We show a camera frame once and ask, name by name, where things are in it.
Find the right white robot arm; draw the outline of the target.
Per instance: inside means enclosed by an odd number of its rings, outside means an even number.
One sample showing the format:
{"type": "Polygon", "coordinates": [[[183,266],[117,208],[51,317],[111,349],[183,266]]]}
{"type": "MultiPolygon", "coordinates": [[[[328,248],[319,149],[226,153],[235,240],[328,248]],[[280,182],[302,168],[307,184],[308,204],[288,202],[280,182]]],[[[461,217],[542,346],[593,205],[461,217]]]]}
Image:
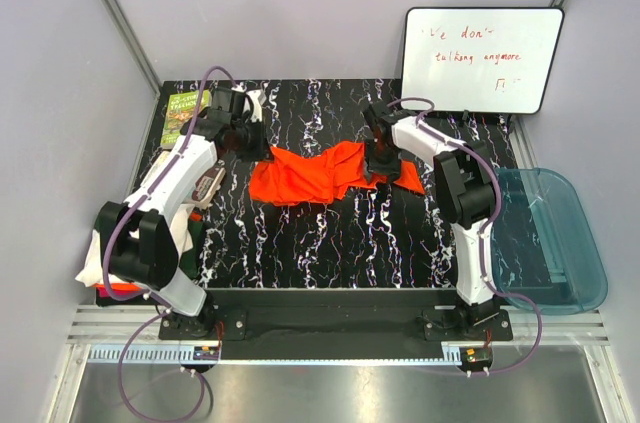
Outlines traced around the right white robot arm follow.
{"type": "Polygon", "coordinates": [[[426,110],[408,110],[403,98],[363,110],[373,137],[365,141],[364,174],[397,183],[403,151],[432,167],[435,200],[454,233],[456,292],[454,327],[466,339],[486,332],[500,307],[491,268],[491,232],[502,204],[500,187],[486,146],[466,143],[433,128],[426,110]]]}

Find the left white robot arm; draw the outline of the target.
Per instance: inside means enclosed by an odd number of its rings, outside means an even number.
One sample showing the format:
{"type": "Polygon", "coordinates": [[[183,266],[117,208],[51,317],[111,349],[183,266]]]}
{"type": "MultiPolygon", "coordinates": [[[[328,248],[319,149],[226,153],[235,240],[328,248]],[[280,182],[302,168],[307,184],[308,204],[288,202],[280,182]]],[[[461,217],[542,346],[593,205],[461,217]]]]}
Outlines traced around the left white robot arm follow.
{"type": "Polygon", "coordinates": [[[243,162],[271,161],[266,137],[261,89],[240,86],[214,92],[211,104],[195,109],[157,174],[124,202],[107,202],[98,214],[103,284],[110,297],[109,278],[135,284],[174,312],[181,327],[196,339],[215,329],[216,315],[205,308],[206,292],[179,268],[170,224],[197,180],[219,158],[233,153],[243,162]]]}

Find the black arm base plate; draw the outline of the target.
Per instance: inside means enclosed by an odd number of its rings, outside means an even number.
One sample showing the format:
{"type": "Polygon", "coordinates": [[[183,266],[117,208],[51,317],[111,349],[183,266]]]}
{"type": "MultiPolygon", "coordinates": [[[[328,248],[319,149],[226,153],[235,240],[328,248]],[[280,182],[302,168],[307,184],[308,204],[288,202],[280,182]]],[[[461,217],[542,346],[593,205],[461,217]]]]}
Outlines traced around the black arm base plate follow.
{"type": "Polygon", "coordinates": [[[162,340],[229,341],[284,332],[404,333],[427,341],[513,339],[503,300],[469,306],[453,289],[211,289],[200,317],[161,320],[162,340]]]}

